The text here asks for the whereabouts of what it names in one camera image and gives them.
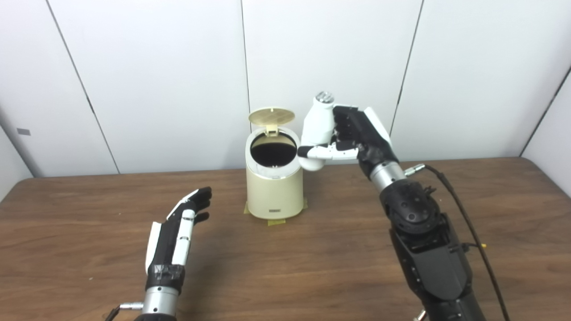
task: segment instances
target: cream trash can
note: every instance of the cream trash can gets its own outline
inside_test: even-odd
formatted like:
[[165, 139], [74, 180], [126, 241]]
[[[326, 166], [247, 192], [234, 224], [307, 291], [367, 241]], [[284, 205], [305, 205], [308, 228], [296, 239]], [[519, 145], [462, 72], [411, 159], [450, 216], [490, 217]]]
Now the cream trash can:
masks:
[[285, 219], [303, 209], [299, 138], [292, 130], [278, 127], [294, 118], [292, 111], [278, 107], [258, 109], [248, 117], [261, 127], [246, 141], [247, 207], [257, 218]]

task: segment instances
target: robotic hand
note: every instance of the robotic hand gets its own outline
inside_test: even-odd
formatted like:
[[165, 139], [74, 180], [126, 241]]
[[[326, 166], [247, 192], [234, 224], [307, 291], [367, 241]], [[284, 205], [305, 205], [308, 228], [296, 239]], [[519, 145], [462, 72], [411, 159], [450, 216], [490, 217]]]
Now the robotic hand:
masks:
[[198, 212], [210, 206], [211, 198], [210, 187], [195, 190], [176, 204], [164, 223], [153, 222], [145, 261], [144, 302], [122, 303], [106, 321], [113, 320], [119, 310], [142, 310], [135, 321], [176, 321], [176, 302], [184, 283], [192, 228], [210, 216]]
[[407, 176], [424, 165], [403, 171], [391, 140], [369, 107], [334, 106], [329, 93], [318, 94], [304, 121], [297, 154], [310, 171], [325, 159], [358, 159], [373, 182], [391, 221], [391, 241], [410, 289], [431, 321], [485, 321], [472, 291], [472, 270], [448, 216], [423, 188]]

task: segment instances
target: silver cylindrical wrist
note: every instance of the silver cylindrical wrist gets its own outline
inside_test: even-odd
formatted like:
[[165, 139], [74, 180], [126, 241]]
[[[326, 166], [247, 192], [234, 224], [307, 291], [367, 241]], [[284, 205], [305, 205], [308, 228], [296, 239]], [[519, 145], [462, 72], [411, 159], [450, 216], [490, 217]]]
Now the silver cylindrical wrist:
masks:
[[369, 176], [369, 179], [373, 182], [379, 193], [390, 184], [405, 178], [407, 177], [404, 175], [403, 169], [400, 168], [400, 165], [397, 162], [384, 162], [382, 164], [378, 164], [373, 168], [373, 171]]
[[150, 287], [144, 297], [142, 314], [168, 314], [175, 316], [178, 291], [171, 287]]

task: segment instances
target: open lid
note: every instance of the open lid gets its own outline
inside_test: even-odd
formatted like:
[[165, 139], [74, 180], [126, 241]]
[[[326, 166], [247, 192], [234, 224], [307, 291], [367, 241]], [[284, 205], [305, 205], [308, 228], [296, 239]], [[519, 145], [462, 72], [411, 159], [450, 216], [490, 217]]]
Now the open lid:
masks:
[[266, 135], [277, 136], [278, 125], [287, 124], [295, 118], [291, 110], [279, 107], [265, 107], [253, 111], [248, 119], [260, 127], [266, 127]]

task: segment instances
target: silver cap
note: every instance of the silver cap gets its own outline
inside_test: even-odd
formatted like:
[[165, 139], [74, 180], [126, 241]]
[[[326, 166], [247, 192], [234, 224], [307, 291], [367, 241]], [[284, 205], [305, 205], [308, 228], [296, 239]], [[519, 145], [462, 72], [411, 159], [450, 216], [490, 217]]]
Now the silver cap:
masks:
[[318, 102], [321, 103], [332, 103], [335, 99], [333, 95], [328, 91], [322, 91], [315, 96]]

